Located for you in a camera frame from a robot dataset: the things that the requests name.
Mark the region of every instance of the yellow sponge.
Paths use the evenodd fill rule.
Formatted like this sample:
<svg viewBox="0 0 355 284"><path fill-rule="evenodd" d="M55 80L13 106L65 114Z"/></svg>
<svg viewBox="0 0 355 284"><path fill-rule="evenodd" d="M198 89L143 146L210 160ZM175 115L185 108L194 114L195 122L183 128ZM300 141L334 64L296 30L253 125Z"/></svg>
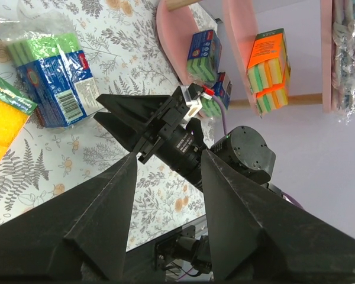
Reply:
<svg viewBox="0 0 355 284"><path fill-rule="evenodd" d="M0 146L9 147L28 115L0 100Z"/></svg>

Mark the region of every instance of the yellow sponge package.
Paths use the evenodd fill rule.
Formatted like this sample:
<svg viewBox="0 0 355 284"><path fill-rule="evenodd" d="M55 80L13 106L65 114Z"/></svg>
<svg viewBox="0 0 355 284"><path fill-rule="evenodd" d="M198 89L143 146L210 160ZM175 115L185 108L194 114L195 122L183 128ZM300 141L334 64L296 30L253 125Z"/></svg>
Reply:
<svg viewBox="0 0 355 284"><path fill-rule="evenodd" d="M37 104L0 78L0 160Z"/></svg>

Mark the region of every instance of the red clip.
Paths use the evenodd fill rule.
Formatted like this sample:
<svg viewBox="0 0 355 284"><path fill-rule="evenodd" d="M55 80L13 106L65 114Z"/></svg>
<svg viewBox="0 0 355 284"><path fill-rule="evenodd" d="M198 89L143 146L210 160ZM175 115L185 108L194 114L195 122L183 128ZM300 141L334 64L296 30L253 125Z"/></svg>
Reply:
<svg viewBox="0 0 355 284"><path fill-rule="evenodd" d="M214 96L215 92L214 92L213 89L208 88L208 87L206 87L206 86L202 86L202 87L203 87L203 89L204 89L204 93L206 93L206 94L209 95L209 96Z"/></svg>

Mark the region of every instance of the fern leaf pattern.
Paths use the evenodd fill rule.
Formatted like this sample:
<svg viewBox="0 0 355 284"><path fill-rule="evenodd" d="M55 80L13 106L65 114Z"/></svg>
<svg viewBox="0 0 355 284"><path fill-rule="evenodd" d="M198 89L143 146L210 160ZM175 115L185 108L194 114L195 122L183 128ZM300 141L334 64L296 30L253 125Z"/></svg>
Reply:
<svg viewBox="0 0 355 284"><path fill-rule="evenodd" d="M75 29L99 93L167 95L179 85L157 34L159 0L21 2L21 12L27 18L52 9L68 17L66 22ZM190 8L201 30L216 28L198 4ZM0 15L8 15L10 10L17 10L17 1L3 5L0 0ZM14 76L10 62L4 62L6 54L0 56L0 76L23 95L31 96L33 86L29 88L20 75ZM96 103L94 96L89 96L89 92L80 95L82 105ZM29 117L0 161L0 225L95 177L127 154L95 120L82 120L63 131L44 128L40 121L37 114ZM208 146L214 139L213 126L211 121L202 121ZM138 164L127 248L204 213L202 194L153 156L146 164Z"/></svg>

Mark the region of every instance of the barcode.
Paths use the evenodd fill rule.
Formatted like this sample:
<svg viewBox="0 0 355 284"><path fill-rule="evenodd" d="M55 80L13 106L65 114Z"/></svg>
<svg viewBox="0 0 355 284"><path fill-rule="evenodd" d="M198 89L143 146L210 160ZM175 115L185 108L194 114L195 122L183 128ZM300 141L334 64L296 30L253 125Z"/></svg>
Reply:
<svg viewBox="0 0 355 284"><path fill-rule="evenodd" d="M67 122L71 122L83 115L72 91L60 93L56 95L56 99Z"/></svg>

